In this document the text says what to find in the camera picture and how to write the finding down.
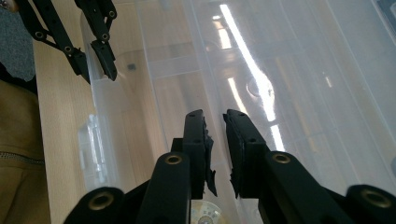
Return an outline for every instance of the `beige clothing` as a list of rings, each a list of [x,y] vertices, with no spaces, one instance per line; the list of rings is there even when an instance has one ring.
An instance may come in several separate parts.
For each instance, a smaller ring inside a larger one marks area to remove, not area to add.
[[[0,223],[50,223],[43,160],[37,97],[0,80]]]

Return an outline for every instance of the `floor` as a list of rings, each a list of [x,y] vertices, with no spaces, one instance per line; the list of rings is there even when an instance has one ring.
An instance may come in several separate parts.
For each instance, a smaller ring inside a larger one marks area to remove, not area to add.
[[[14,77],[26,81],[35,76],[33,38],[19,13],[0,9],[0,62]]]

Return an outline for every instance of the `small object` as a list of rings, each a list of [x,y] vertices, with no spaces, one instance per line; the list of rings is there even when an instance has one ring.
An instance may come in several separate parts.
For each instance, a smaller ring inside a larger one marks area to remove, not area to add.
[[[225,224],[224,215],[215,204],[195,200],[191,202],[191,224]]]

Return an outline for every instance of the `transparent plastic box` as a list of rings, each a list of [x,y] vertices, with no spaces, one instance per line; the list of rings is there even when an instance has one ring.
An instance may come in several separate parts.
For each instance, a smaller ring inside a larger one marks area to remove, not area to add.
[[[219,193],[206,190],[204,200],[227,223],[262,223],[257,201],[235,199],[230,183],[222,114],[231,108],[322,186],[345,195],[369,184],[396,194],[395,36],[376,1],[114,3],[117,80],[88,54],[97,114],[79,132],[87,189],[136,187],[144,181],[136,174],[149,177],[182,137],[185,115],[203,109]],[[91,31],[81,22],[89,49]]]

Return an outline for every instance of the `black fabric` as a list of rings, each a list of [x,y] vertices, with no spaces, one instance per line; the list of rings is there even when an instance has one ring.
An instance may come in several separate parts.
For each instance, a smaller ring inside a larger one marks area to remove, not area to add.
[[[3,80],[7,83],[22,87],[22,88],[24,88],[28,91],[31,91],[32,93],[37,95],[37,84],[35,81],[35,76],[30,81],[25,81],[21,78],[13,77],[7,71],[7,69],[3,66],[3,64],[1,62],[0,62],[0,80]]]

